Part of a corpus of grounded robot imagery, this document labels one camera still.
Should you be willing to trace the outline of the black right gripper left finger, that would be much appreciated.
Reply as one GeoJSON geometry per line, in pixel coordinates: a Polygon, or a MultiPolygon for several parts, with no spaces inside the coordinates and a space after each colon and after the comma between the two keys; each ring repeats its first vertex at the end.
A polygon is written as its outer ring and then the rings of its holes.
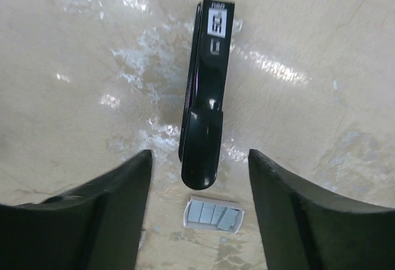
{"type": "Polygon", "coordinates": [[[143,150],[41,203],[1,206],[2,269],[134,269],[152,174],[143,150]]]}

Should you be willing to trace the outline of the black stapler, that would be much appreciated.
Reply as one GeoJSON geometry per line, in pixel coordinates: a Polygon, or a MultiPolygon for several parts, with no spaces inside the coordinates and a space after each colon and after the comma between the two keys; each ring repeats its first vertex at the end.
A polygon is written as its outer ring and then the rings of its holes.
{"type": "Polygon", "coordinates": [[[178,148],[181,178],[193,190],[217,178],[234,13],[232,1],[202,0],[196,8],[178,148]]]}

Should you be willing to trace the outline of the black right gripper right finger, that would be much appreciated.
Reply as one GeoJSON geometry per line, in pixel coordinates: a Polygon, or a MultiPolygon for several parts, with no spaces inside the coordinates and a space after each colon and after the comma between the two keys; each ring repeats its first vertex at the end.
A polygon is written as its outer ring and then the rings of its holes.
{"type": "Polygon", "coordinates": [[[258,150],[248,167],[269,269],[394,269],[394,209],[326,190],[258,150]]]}

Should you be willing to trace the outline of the staple tray with staples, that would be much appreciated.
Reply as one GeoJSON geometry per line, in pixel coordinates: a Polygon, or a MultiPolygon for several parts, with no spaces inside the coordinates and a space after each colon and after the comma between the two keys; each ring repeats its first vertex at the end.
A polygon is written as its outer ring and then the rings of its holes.
{"type": "Polygon", "coordinates": [[[239,203],[192,195],[189,197],[183,225],[189,229],[223,231],[235,234],[244,218],[239,203]]]}

